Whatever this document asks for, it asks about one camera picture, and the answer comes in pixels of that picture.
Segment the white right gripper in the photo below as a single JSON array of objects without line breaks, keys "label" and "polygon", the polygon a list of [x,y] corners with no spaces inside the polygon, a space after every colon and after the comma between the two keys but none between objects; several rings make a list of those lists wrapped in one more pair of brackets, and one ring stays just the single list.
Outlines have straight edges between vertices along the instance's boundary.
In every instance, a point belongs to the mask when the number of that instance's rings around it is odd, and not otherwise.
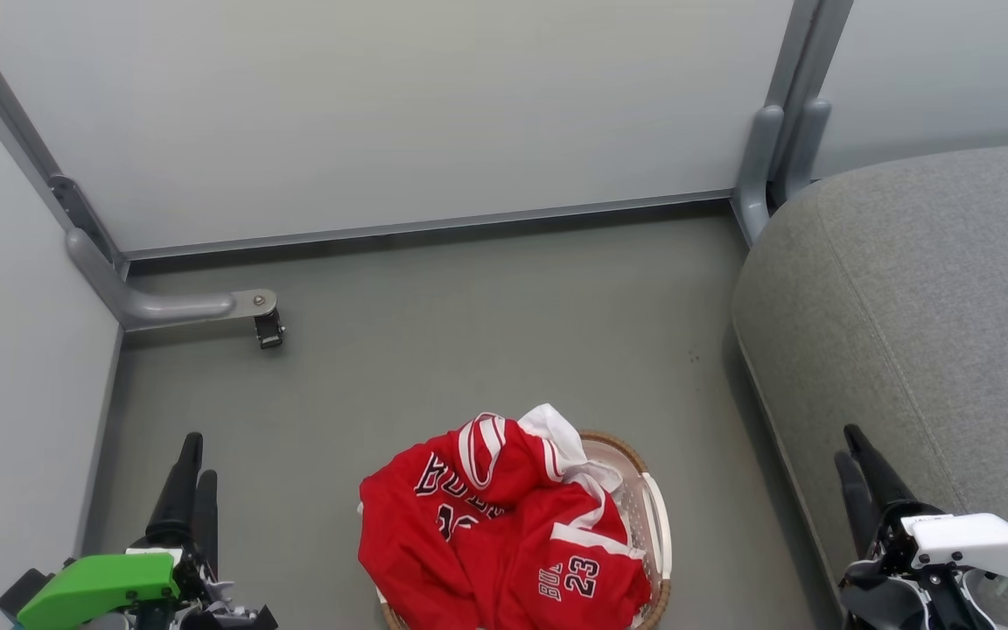
[{"label": "white right gripper", "polygon": [[1008,521],[942,514],[916,498],[857,425],[837,451],[857,561],[837,583],[845,629],[998,629],[977,603],[977,581],[1008,595]]}]

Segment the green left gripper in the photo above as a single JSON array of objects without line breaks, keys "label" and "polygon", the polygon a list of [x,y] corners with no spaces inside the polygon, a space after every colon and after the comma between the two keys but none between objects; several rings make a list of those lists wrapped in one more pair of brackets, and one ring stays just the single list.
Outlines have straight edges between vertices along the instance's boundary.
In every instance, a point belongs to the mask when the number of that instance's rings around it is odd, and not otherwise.
[{"label": "green left gripper", "polygon": [[[20,629],[81,629],[115,614],[128,629],[276,629],[267,606],[235,605],[219,574],[219,475],[200,475],[203,435],[188,433],[147,523],[149,548],[84,556],[17,581]],[[196,543],[199,551],[184,548]]]}]

